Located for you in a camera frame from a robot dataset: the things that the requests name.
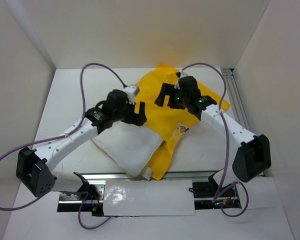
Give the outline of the white pillow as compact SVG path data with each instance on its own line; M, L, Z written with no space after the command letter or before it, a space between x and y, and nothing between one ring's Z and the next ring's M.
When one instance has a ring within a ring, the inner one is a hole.
M116 122L92 139L126 174L151 179L151 157L163 142L162 137L146 126Z

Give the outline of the yellow pikachu pillowcase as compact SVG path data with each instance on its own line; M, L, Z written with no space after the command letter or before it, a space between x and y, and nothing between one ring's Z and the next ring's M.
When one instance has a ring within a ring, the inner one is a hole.
M135 98L136 108L140 108L141 102L145 103L147 120L144 126L162 138L161 144L146 165L152 170L151 177L157 181L169 170L174 149L181 137L199 121L186 109L172 109L166 105L159 107L155 104L163 83L172 85L177 83L178 71L172 66L160 63L155 70L148 72L137 83L140 92Z

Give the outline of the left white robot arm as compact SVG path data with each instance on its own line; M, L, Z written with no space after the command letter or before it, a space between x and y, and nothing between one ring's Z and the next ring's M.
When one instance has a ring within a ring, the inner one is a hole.
M142 126L147 120L145 103L141 102L139 111L135 112L135 98L139 91L136 85L128 85L122 90L114 89L106 100L88 109L81 120L56 140L50 140L33 150L23 148L18 153L17 178L37 198L49 192L70 192L78 200L87 197L89 183L81 174L74 172L62 175L54 169L75 149L111 128L115 122Z

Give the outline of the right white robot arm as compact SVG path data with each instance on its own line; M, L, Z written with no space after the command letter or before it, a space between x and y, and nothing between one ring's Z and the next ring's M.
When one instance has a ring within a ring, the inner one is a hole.
M210 194L220 196L226 186L238 181L247 183L271 167L269 139L245 129L220 109L213 97L203 95L193 76L182 76L176 84L163 83L155 104L163 107L166 97L168 107L188 110L226 140L226 164L209 177Z

